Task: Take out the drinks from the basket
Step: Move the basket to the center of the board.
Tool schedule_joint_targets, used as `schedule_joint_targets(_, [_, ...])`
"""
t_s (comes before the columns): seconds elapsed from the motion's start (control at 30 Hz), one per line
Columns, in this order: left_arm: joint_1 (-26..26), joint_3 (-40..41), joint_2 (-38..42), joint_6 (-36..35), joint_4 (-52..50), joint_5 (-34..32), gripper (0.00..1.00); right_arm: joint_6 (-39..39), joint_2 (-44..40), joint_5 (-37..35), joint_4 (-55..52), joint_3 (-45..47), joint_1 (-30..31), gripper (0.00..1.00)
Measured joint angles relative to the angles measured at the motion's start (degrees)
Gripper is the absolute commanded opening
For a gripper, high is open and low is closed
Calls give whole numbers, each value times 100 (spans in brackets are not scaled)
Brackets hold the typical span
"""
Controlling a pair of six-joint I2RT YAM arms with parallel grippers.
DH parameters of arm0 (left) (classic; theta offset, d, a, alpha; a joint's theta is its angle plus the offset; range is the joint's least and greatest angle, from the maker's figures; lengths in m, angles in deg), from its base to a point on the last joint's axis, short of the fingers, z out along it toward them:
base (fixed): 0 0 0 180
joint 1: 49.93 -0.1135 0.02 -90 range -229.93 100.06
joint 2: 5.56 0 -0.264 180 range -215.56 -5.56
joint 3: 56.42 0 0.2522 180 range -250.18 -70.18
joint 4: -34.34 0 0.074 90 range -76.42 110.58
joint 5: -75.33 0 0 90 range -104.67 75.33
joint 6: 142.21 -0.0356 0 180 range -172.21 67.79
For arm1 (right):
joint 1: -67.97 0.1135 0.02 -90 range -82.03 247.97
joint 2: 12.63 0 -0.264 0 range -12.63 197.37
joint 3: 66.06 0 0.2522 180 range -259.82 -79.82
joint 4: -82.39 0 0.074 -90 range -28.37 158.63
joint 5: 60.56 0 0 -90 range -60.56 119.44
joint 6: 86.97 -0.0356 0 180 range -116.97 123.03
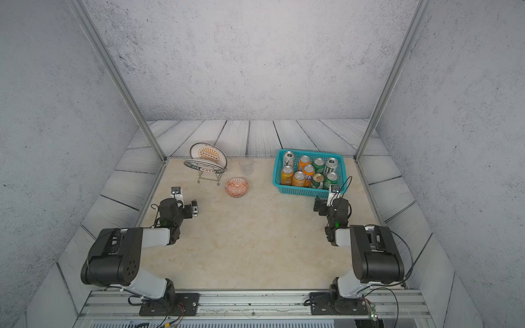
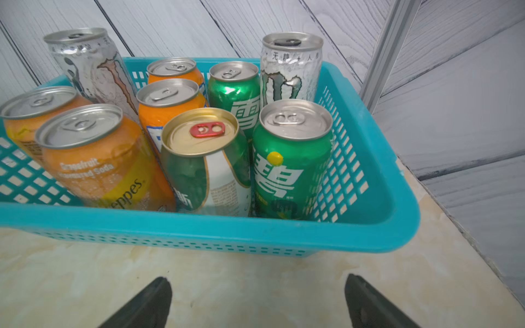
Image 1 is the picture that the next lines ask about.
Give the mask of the orange can front row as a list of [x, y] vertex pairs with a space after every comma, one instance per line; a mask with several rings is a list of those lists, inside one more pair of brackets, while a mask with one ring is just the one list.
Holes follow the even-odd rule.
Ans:
[[304, 187], [306, 183], [306, 175], [302, 171], [297, 171], [292, 177], [292, 186]]

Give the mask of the orange soda can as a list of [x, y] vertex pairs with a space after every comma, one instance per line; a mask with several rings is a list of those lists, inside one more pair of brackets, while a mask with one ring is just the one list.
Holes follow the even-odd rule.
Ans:
[[292, 166], [285, 165], [281, 170], [280, 184], [291, 186], [294, 176], [294, 169]]

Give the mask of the silver white soda can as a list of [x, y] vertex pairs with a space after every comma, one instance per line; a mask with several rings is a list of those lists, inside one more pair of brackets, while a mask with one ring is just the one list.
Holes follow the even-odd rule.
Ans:
[[290, 167], [294, 168], [295, 154], [292, 151], [286, 151], [283, 154], [282, 159], [283, 159], [283, 166], [284, 167], [290, 166]]

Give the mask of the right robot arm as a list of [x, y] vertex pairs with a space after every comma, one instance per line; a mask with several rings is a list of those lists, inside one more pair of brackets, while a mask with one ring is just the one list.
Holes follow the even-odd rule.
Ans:
[[354, 305], [374, 287], [404, 283], [405, 266], [392, 231], [382, 225], [351, 225], [351, 205], [343, 197], [341, 187], [332, 185], [327, 198], [317, 197], [314, 211], [327, 218], [328, 242], [351, 250], [353, 271], [335, 278], [329, 287], [328, 303], [332, 307]]

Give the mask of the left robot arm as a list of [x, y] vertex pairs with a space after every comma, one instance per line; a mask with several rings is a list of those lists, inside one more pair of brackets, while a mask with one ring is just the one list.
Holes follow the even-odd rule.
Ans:
[[143, 316], [183, 311], [184, 301], [176, 295], [173, 282], [140, 267], [142, 251], [173, 245], [180, 238], [185, 220], [198, 216], [198, 202], [186, 204], [180, 187], [156, 207], [150, 228], [105, 228], [87, 254], [80, 278], [83, 284], [119, 288], [138, 297]]

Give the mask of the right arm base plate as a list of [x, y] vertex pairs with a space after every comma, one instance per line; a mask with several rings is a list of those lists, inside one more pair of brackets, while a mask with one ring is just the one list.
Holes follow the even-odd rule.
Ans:
[[311, 292], [303, 302], [313, 316], [366, 316], [369, 311], [365, 302], [347, 299], [330, 292]]

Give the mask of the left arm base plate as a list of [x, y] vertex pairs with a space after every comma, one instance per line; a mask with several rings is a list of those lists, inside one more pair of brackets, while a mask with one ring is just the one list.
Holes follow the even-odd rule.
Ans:
[[140, 317], [195, 317], [200, 294], [196, 292], [168, 293], [157, 300], [144, 300], [139, 310]]

